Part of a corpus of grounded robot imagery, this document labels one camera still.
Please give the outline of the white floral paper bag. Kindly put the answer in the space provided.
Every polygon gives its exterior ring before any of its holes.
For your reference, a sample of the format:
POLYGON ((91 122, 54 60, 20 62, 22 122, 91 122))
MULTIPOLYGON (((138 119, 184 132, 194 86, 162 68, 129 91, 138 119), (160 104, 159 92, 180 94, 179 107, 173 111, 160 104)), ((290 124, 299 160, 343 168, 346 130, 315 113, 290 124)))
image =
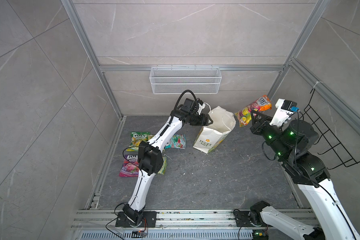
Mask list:
POLYGON ((235 128, 236 120, 234 114, 220 106, 209 111, 213 123, 203 126, 194 142, 193 148, 208 154, 235 128))

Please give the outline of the green Fox's candy bag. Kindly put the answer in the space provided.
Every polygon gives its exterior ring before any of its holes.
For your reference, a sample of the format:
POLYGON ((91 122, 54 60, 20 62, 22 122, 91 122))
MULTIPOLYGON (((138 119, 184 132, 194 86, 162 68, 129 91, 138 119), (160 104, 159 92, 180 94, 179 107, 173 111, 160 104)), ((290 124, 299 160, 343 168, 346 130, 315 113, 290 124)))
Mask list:
POLYGON ((167 156, 164 155, 163 156, 163 165, 162 165, 161 169, 158 171, 158 174, 164 175, 166 173, 166 169, 167 169, 167 156))
POLYGON ((131 132, 131 143, 127 148, 127 151, 138 151, 140 143, 147 142, 150 134, 150 132, 131 132))

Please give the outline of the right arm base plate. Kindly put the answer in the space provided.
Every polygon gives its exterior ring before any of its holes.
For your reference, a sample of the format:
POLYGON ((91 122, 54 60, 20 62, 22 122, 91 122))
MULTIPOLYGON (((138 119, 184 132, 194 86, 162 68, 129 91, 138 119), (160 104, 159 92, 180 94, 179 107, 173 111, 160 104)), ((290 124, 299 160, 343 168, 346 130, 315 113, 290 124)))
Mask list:
POLYGON ((260 213, 254 211, 233 210, 234 219, 237 227, 255 227, 255 228, 272 228, 267 225, 261 218, 260 213))

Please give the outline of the teal snack packet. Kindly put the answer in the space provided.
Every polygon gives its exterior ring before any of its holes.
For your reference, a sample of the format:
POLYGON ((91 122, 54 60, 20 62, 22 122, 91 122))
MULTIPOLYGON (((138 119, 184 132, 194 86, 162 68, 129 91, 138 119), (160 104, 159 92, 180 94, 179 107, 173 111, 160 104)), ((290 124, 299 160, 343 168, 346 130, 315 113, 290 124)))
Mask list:
POLYGON ((184 134, 175 134, 172 136, 170 142, 165 146, 165 149, 185 149, 186 136, 184 134))

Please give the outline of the purple snack packet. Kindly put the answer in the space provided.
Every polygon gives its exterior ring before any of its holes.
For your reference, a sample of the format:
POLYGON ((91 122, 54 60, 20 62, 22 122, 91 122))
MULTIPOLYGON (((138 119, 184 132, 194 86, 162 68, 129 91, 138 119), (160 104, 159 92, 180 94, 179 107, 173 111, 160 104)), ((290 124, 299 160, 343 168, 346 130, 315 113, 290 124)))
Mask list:
POLYGON ((124 155, 123 166, 120 170, 120 177, 137 177, 139 175, 138 155, 124 155))

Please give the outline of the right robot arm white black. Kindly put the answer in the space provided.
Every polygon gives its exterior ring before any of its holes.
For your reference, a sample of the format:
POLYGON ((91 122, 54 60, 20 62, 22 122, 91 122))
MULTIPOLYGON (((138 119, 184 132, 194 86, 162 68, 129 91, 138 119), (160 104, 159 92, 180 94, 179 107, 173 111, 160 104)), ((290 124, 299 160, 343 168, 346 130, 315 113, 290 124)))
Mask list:
POLYGON ((360 240, 342 206, 328 168, 309 149, 319 134, 311 124, 297 117, 297 103, 279 99, 273 117, 258 109, 248 110, 254 135, 262 136, 264 144, 275 153, 274 161, 281 162, 294 184, 303 192, 315 213, 319 226, 306 225, 281 212, 269 203, 260 201, 251 206, 247 220, 252 227, 271 226, 294 240, 360 240))

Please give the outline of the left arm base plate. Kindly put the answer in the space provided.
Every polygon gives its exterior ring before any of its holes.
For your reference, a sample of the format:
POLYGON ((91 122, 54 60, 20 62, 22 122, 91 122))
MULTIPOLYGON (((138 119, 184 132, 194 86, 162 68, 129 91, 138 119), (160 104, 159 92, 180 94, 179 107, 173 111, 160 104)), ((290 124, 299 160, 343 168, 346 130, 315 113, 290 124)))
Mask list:
POLYGON ((143 211, 129 218, 125 212, 119 212, 118 217, 116 218, 115 227, 137 227, 143 228, 147 226, 148 228, 154 228, 157 221, 157 212, 154 211, 143 211))

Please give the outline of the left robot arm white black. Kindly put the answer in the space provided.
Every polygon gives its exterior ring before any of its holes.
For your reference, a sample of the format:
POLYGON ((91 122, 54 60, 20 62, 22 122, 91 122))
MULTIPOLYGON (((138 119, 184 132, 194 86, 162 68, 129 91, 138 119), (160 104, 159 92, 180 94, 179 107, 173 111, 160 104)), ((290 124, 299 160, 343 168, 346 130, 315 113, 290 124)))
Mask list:
POLYGON ((144 209, 151 183, 163 167, 163 150, 170 143, 173 135, 183 125, 209 126, 213 120, 208 114, 203 114, 205 103, 198 99, 191 90, 185 90, 179 96, 175 107, 165 125, 147 142, 142 141, 138 149, 139 176, 130 200, 123 203, 123 210, 116 214, 112 223, 116 227, 146 227, 144 209))

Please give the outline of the orange pink Fox's candy bag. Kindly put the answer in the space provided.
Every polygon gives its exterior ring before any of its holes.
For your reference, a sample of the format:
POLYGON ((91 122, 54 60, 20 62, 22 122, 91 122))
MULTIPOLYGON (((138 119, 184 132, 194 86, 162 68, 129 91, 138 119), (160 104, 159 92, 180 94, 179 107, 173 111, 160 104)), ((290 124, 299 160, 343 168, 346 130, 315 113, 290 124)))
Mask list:
POLYGON ((244 107, 242 110, 235 113, 239 121, 239 126, 244 127, 250 123, 252 120, 251 112, 261 112, 270 110, 272 108, 271 100, 267 95, 261 96, 256 101, 252 102, 251 104, 244 107))

